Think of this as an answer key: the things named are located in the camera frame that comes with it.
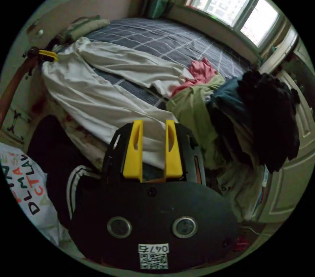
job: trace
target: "pillow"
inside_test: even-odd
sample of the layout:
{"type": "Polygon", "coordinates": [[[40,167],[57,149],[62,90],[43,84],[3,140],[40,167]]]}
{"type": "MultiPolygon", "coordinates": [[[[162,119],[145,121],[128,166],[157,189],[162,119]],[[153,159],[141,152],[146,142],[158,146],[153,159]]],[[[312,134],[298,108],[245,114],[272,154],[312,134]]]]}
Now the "pillow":
{"type": "Polygon", "coordinates": [[[20,149],[0,143],[0,160],[9,188],[33,225],[54,245],[70,239],[47,195],[46,174],[20,149]]]}
{"type": "Polygon", "coordinates": [[[77,27],[73,28],[72,30],[66,33],[66,40],[75,42],[80,37],[97,30],[99,28],[103,28],[109,25],[108,19],[99,19],[99,20],[90,20],[83,24],[78,25],[77,27]]]}

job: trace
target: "window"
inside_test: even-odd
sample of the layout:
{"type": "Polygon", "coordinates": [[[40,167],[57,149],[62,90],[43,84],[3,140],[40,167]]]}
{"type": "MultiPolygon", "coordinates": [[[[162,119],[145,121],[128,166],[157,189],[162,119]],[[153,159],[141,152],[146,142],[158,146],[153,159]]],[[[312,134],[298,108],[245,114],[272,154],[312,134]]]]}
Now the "window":
{"type": "Polygon", "coordinates": [[[280,13],[267,0],[190,0],[193,8],[214,16],[258,49],[280,22],[280,13]]]}
{"type": "Polygon", "coordinates": [[[270,31],[277,17],[278,13],[270,4],[259,0],[241,32],[257,46],[270,31]]]}

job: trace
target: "white door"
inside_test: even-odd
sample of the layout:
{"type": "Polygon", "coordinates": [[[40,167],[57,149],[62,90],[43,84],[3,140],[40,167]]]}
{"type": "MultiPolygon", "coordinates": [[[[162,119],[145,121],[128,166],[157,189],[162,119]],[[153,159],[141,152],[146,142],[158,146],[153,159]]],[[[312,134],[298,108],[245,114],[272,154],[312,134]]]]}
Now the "white door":
{"type": "Polygon", "coordinates": [[[299,38],[298,44],[296,45],[296,47],[294,49],[294,53],[305,63],[305,65],[315,75],[312,60],[311,60],[311,58],[308,54],[308,51],[307,51],[303,41],[301,40],[301,38],[299,38]]]}
{"type": "Polygon", "coordinates": [[[275,68],[285,59],[288,55],[296,39],[298,38],[298,33],[293,26],[290,27],[288,33],[284,37],[281,44],[277,47],[275,52],[260,66],[259,72],[262,73],[272,73],[275,68]]]}
{"type": "Polygon", "coordinates": [[[303,195],[315,165],[315,123],[309,106],[285,71],[281,71],[277,77],[299,92],[301,104],[297,108],[296,120],[300,150],[297,158],[286,161],[279,172],[269,175],[271,183],[266,189],[266,201],[260,215],[257,215],[257,220],[264,223],[283,222],[289,217],[303,195]]]}

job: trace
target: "pink clothing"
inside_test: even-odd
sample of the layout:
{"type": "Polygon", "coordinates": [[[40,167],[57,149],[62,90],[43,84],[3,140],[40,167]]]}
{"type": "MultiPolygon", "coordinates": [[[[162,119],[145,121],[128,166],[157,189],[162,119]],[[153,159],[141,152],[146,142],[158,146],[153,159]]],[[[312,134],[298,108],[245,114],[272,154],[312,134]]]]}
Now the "pink clothing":
{"type": "Polygon", "coordinates": [[[207,84],[211,78],[218,73],[205,57],[201,61],[191,61],[189,72],[193,75],[194,80],[186,78],[182,85],[179,85],[174,89],[172,97],[185,88],[198,84],[207,84]]]}

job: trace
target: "screw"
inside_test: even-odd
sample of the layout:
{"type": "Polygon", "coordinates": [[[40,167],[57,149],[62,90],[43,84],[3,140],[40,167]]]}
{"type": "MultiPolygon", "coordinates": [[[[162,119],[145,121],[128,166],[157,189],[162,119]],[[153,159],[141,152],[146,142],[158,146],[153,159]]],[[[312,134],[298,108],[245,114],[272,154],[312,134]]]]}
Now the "screw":
{"type": "Polygon", "coordinates": [[[147,190],[147,194],[148,194],[148,196],[150,196],[150,197],[154,197],[154,196],[157,194],[157,191],[156,191],[155,188],[149,188],[149,189],[147,190]]]}

